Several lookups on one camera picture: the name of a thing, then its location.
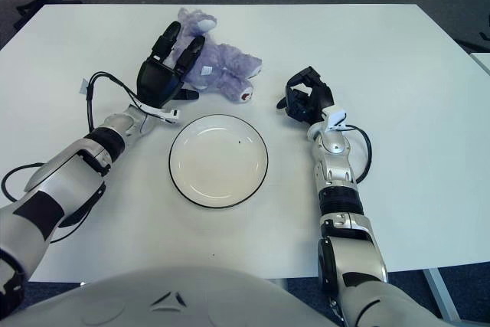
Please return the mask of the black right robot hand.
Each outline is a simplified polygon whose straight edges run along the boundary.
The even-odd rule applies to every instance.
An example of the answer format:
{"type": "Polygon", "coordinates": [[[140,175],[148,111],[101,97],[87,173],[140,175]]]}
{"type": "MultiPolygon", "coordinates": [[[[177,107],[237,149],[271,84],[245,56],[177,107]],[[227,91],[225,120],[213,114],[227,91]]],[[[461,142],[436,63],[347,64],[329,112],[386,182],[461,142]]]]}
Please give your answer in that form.
{"type": "Polygon", "coordinates": [[[310,126],[323,120],[322,110],[334,105],[332,91],[312,67],[307,67],[286,83],[285,96],[276,104],[278,110],[310,126]]]}

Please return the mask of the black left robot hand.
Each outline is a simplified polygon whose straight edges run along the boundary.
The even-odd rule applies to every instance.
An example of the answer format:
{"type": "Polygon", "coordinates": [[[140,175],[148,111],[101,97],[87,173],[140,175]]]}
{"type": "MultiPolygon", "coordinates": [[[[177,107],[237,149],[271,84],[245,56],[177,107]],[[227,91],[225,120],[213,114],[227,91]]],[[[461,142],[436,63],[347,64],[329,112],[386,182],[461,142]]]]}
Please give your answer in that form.
{"type": "Polygon", "coordinates": [[[174,67],[165,65],[177,42],[181,24],[173,21],[161,34],[148,58],[142,63],[137,76],[137,99],[154,108],[162,108],[171,100],[193,101],[199,92],[184,89],[184,78],[193,68],[205,44],[204,36],[197,36],[178,55],[174,67]]]}

